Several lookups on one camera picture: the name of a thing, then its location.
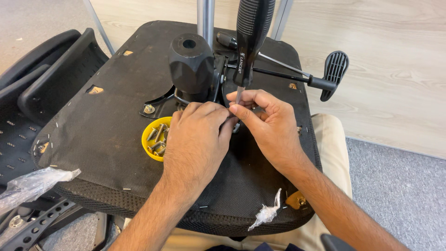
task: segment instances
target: forearm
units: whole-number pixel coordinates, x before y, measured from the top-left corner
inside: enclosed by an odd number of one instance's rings
[[[331,234],[357,250],[407,250],[359,208],[308,158],[285,175],[302,192]]]
[[[162,248],[172,229],[198,197],[190,191],[187,193],[188,188],[183,184],[168,184],[168,180],[163,175],[109,251],[155,251]]]

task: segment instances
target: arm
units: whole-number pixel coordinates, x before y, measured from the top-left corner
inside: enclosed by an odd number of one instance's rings
[[[173,114],[162,177],[109,251],[153,251],[163,247],[227,153],[237,122],[235,117],[225,122],[229,114],[223,106],[212,102],[190,103],[184,112]]]
[[[235,96],[233,92],[227,98]],[[268,161],[302,192],[331,234],[357,250],[408,250],[316,169],[300,146],[290,104],[263,90],[248,90],[239,105],[230,105]],[[250,110],[257,106],[264,111]],[[289,147],[289,154],[284,155],[281,146]]]

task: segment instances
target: beige pants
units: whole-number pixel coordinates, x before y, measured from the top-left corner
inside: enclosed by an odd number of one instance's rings
[[[351,198],[348,153],[341,121],[328,114],[315,114],[312,120],[323,172]],[[316,214],[308,223],[293,231],[248,236],[241,242],[233,241],[229,237],[175,228],[162,250],[203,251],[218,245],[226,245],[239,250],[254,250],[261,243],[266,242],[277,251],[285,250],[289,243],[305,251],[322,251],[324,249],[319,237],[323,233],[329,232]]]

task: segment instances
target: lancer logo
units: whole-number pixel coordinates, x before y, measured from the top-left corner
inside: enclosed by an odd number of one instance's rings
[[[245,59],[245,53],[240,53],[239,73],[242,74],[243,60]]]

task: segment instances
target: hand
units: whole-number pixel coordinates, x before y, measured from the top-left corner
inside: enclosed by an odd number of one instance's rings
[[[225,122],[229,115],[228,109],[213,102],[193,102],[184,111],[173,113],[164,154],[164,181],[181,185],[187,196],[198,198],[229,148],[238,121],[233,117]]]
[[[283,175],[308,158],[299,142],[293,107],[264,90],[242,92],[239,105],[235,104],[237,92],[226,95],[231,102],[229,110],[251,131],[266,159]],[[252,112],[260,106],[264,111]]]

